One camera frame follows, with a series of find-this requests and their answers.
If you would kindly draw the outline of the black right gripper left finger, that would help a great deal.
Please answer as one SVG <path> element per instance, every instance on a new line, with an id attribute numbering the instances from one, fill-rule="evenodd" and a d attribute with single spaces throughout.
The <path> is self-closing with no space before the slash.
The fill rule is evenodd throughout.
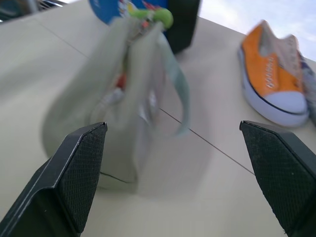
<path id="1" fill-rule="evenodd" d="M 105 122 L 68 134 L 0 222 L 0 237 L 80 237 L 100 176 Z"/>

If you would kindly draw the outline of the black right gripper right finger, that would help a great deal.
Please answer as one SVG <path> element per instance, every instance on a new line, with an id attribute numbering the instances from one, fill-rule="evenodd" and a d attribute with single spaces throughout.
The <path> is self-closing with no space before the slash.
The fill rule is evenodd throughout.
<path id="1" fill-rule="evenodd" d="M 288 237 L 316 237 L 316 154 L 294 133 L 241 121 L 259 187 Z"/>

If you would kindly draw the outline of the beige canvas tote bag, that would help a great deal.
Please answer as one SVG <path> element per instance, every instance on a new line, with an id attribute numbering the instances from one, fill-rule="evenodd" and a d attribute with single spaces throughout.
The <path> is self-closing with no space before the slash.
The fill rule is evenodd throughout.
<path id="1" fill-rule="evenodd" d="M 115 18 L 80 72 L 57 96 L 42 130 L 50 157 L 72 131 L 105 122 L 99 187 L 131 189 L 138 183 L 152 138 L 165 80 L 182 106 L 176 131 L 188 129 L 189 86 L 163 34 L 163 24 L 145 18 Z"/>

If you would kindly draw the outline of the orange canvas sneaker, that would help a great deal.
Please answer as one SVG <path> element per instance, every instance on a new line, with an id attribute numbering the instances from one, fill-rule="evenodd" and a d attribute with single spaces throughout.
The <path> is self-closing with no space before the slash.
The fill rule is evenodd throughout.
<path id="1" fill-rule="evenodd" d="M 239 60 L 243 94 L 266 119 L 299 127 L 309 117 L 303 92 L 299 44 L 294 35 L 277 38 L 261 20 L 241 42 Z"/>

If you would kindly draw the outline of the blue round package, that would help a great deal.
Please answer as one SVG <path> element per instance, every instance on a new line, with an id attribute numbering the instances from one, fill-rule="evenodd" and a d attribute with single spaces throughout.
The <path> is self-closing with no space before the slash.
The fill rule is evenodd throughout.
<path id="1" fill-rule="evenodd" d="M 88 0 L 94 14 L 108 24 L 114 17 L 126 17 L 138 9 L 168 8 L 169 0 Z"/>

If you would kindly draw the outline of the black box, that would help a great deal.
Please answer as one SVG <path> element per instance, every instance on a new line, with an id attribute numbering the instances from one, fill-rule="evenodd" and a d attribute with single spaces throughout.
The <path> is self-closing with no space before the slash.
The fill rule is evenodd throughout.
<path id="1" fill-rule="evenodd" d="M 174 54 L 190 47 L 195 33 L 200 0 L 167 0 L 173 24 L 166 31 L 166 38 Z"/>

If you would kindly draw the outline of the green plush zipper charm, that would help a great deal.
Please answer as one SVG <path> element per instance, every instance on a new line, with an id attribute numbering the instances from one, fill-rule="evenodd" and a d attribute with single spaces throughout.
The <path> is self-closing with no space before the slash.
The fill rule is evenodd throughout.
<path id="1" fill-rule="evenodd" d="M 172 13 L 166 8 L 136 9 L 129 11 L 129 15 L 136 18 L 151 16 L 154 22 L 160 21 L 165 29 L 170 29 L 174 22 Z"/>

